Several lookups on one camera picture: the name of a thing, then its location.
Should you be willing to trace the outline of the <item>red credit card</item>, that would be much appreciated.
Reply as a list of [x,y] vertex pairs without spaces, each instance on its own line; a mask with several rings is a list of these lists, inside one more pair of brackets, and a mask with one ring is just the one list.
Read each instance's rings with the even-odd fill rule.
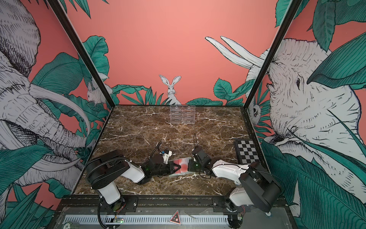
[[189,158],[181,158],[174,160],[173,162],[179,164],[181,166],[181,174],[185,174],[188,172]]

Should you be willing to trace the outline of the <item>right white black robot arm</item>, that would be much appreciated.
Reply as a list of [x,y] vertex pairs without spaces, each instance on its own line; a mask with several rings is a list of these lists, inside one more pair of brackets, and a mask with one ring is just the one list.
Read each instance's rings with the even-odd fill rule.
[[193,148],[192,155],[190,171],[235,183],[237,187],[224,197],[224,205],[231,212],[250,206],[268,214],[282,193],[279,182],[258,162],[239,165],[214,160],[198,146]]

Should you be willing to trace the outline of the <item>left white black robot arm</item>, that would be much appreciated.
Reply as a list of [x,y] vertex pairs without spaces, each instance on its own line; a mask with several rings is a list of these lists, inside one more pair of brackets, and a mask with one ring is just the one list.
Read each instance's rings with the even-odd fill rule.
[[173,161],[165,163],[162,155],[152,156],[142,165],[137,165],[123,156],[120,150],[114,150],[89,161],[85,168],[85,178],[107,204],[113,205],[118,201],[124,201],[114,182],[118,177],[143,185],[150,182],[153,177],[168,176],[180,169],[181,166]]

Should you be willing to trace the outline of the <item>black white checkerboard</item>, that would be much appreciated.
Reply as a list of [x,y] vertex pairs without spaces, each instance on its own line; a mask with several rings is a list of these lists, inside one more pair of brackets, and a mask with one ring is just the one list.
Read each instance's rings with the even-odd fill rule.
[[252,140],[235,139],[234,148],[239,164],[250,165],[253,162],[260,163],[260,158]]

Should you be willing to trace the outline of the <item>red warning triangle sticker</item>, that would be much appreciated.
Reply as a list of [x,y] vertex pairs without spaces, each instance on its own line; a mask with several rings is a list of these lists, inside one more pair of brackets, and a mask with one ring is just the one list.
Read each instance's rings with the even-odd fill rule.
[[174,215],[170,218],[169,220],[170,223],[173,224],[177,224],[177,225],[181,225],[181,219],[180,219],[180,214],[179,214],[179,210],[177,210]]

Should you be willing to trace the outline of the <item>clear plastic organizer box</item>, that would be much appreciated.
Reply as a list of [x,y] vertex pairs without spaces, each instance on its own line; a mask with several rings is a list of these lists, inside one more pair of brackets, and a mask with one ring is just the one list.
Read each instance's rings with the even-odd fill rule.
[[188,105],[170,106],[171,124],[195,124],[196,107]]

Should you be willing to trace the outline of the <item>black mounting rail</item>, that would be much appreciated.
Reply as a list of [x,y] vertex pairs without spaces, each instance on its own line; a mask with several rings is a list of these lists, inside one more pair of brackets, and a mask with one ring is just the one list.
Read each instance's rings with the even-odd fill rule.
[[[225,196],[178,196],[178,195],[124,195],[124,207],[119,213],[136,213],[138,208],[212,208],[214,212],[234,213],[236,210],[253,209],[253,205],[245,204],[243,207],[229,202]],[[71,208],[95,209],[100,205],[98,195],[74,194],[65,196],[56,212]]]

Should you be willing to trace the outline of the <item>right black frame post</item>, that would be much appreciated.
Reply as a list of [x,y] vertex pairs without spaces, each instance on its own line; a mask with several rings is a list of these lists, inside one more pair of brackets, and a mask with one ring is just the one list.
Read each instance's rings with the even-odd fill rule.
[[248,109],[249,108],[249,105],[250,103],[252,102],[253,100],[253,97],[256,93],[256,91],[258,90],[259,86],[260,86],[260,83],[262,82],[264,76],[266,75],[266,72],[267,70],[269,69],[269,66],[274,58],[274,55],[276,54],[276,52],[278,51],[279,47],[280,47],[280,44],[282,42],[282,40],[284,39],[287,31],[288,31],[288,28],[301,4],[301,0],[293,0],[291,1],[288,9],[287,9],[287,12],[283,18],[283,21],[280,25],[280,28],[276,34],[276,37],[269,49],[269,52],[265,58],[265,61],[264,61],[264,64],[262,65],[260,71],[259,71],[259,74],[253,84],[253,87],[252,87],[252,90],[246,100],[246,103],[244,104],[244,109]]

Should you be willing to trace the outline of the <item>black frame post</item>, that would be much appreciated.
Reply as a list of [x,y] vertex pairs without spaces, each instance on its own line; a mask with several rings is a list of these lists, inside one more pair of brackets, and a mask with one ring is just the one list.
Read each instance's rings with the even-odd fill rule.
[[67,33],[68,37],[70,38],[72,44],[74,45],[75,49],[77,50],[78,54],[80,55],[83,63],[86,65],[86,68],[92,75],[93,79],[96,81],[99,89],[101,90],[102,94],[106,98],[107,104],[111,107],[111,109],[115,108],[115,103],[110,96],[110,93],[107,91],[103,81],[101,80],[95,65],[93,64],[89,54],[87,53],[83,43],[80,40],[80,37],[76,33],[73,25],[71,24],[70,20],[68,19],[64,8],[59,3],[59,1],[50,0],[47,1],[49,6],[52,8],[54,14],[56,15],[58,21],[64,28],[65,32]]
[[288,9],[287,9],[287,12],[283,18],[283,21],[280,25],[280,28],[276,34],[276,37],[269,49],[269,52],[265,58],[265,61],[264,61],[264,64],[262,65],[260,71],[259,71],[259,74],[253,84],[253,87],[252,87],[252,90],[246,100],[246,103],[244,104],[244,109],[248,109],[249,108],[249,105],[250,103],[252,102],[253,100],[253,97],[256,93],[256,91],[258,90],[259,86],[260,86],[260,83],[262,82],[264,76],[266,75],[266,72],[267,70],[269,69],[269,66],[274,58],[274,55],[276,54],[276,52],[278,51],[279,47],[280,47],[280,44],[282,42],[282,40],[284,39],[287,31],[288,31],[288,28],[301,4],[301,0],[293,0],[291,1]]

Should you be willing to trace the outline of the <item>left black frame post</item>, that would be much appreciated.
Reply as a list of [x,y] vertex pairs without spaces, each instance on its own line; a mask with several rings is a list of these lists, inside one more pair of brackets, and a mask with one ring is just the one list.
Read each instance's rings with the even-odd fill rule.
[[80,37],[76,33],[73,25],[71,24],[70,20],[68,19],[64,8],[59,3],[59,1],[50,0],[47,1],[49,6],[52,8],[54,14],[56,15],[58,21],[64,28],[65,32],[67,33],[68,37],[70,38],[72,44],[74,45],[75,49],[77,50],[78,54],[80,55],[83,63],[86,65],[86,68],[92,75],[93,79],[96,81],[99,89],[101,90],[102,94],[106,98],[107,104],[111,107],[111,109],[115,108],[115,103],[110,96],[110,93],[107,91],[103,81],[101,80],[95,65],[93,64],[89,54],[87,53],[83,43],[80,40]]

